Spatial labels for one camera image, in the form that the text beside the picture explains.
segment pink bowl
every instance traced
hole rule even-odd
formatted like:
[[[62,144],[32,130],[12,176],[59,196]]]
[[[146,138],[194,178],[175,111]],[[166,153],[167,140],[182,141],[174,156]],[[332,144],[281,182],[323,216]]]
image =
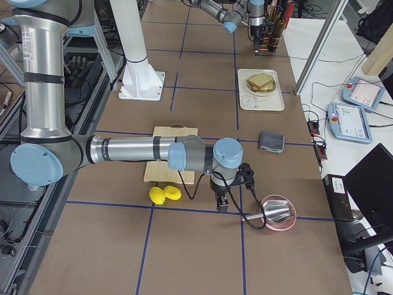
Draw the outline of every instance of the pink bowl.
[[[260,202],[260,204],[263,206],[263,204],[264,204],[266,201],[269,201],[269,200],[285,200],[285,201],[288,201],[289,209],[293,212],[294,217],[291,218],[291,219],[289,219],[289,220],[287,220],[287,221],[285,221],[285,222],[283,222],[283,223],[280,223],[280,224],[274,224],[274,223],[272,224],[272,223],[266,222],[266,226],[267,226],[269,229],[278,230],[278,231],[288,230],[288,229],[290,229],[292,226],[294,226],[294,224],[295,224],[295,222],[296,222],[296,217],[297,217],[297,215],[296,215],[296,210],[295,210],[295,207],[294,207],[294,204],[292,204],[292,203],[290,202],[290,200],[288,200],[287,198],[285,198],[285,197],[283,197],[283,196],[281,196],[281,195],[268,195],[266,198],[264,198],[264,199]]]

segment yellow lemon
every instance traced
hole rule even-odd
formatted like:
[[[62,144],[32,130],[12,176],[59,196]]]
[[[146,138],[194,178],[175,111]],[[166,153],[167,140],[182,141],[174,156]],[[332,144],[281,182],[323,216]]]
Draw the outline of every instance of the yellow lemon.
[[[165,202],[164,191],[157,186],[150,188],[149,197],[151,201],[153,201],[153,203],[156,205],[163,205]]]
[[[182,197],[182,192],[180,189],[174,186],[164,187],[165,197],[171,200],[179,200]]]

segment white desk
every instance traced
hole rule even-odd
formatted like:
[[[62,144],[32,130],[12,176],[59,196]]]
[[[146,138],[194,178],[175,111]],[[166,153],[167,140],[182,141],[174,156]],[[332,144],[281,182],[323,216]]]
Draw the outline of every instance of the white desk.
[[[299,58],[307,58],[315,40],[323,26],[323,20],[305,20],[305,19],[291,19],[288,28],[284,31],[284,39],[287,50],[291,58],[292,71],[296,81],[306,63],[306,60]],[[328,61],[342,61],[354,58],[363,53],[351,30],[344,21],[339,21],[335,26],[331,36],[322,51],[320,60]],[[319,115],[319,118],[324,118],[325,113],[311,105],[311,86],[314,82],[320,82],[325,85],[345,84],[347,82],[347,75],[356,67],[357,61],[361,61],[364,56],[356,58],[355,60],[347,61],[345,63],[328,63],[317,62],[314,71],[310,75],[304,91],[301,93],[302,103],[308,104],[312,111]],[[370,81],[378,81],[376,76],[366,76],[361,65],[358,67],[353,76],[364,77]],[[338,87],[324,87],[322,85],[314,84],[313,87],[313,103],[322,109],[327,109],[327,106],[333,100],[334,95],[338,91]],[[340,101],[341,92],[335,97],[334,101]],[[384,93],[382,101],[392,103],[392,100],[387,92]],[[387,116],[393,116],[393,107],[379,105],[377,112]],[[315,119],[314,114],[310,114],[310,118]],[[370,125],[386,125],[391,124],[389,119],[382,118],[376,114],[367,114],[368,123]],[[341,141],[335,139],[327,125],[324,132],[324,121],[320,122],[321,134],[325,136],[327,142],[327,157],[328,161],[323,162],[322,176],[326,174],[345,175],[353,166],[355,166],[369,151],[371,151],[378,143],[383,143],[386,148],[393,152],[393,127],[386,128],[372,128],[373,142],[371,144],[351,143],[349,141]],[[392,260],[386,253],[388,263],[393,265]],[[362,292],[364,283],[367,278],[367,273],[361,272],[351,274],[348,271],[351,279],[352,289],[355,292]],[[383,267],[383,277],[375,278],[375,283],[382,281],[383,284],[379,287],[375,285],[368,286],[367,294],[376,294],[377,291],[384,291],[393,293],[393,269]]]

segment gray cloth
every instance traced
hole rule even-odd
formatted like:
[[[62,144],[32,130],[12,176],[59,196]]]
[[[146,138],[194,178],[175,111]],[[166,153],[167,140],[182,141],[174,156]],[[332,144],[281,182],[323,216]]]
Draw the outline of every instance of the gray cloth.
[[[274,132],[262,131],[259,137],[259,148],[268,152],[282,153],[284,143],[285,136]]]

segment white tray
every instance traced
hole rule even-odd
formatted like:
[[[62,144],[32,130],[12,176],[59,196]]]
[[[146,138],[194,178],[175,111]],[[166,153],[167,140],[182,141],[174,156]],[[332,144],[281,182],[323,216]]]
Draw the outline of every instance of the white tray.
[[[247,87],[247,79],[252,75],[265,73],[273,77],[276,89],[269,94],[253,93]],[[284,100],[282,99],[280,83],[278,82],[277,72],[272,69],[239,69],[239,99],[240,107],[247,111],[283,111]]]

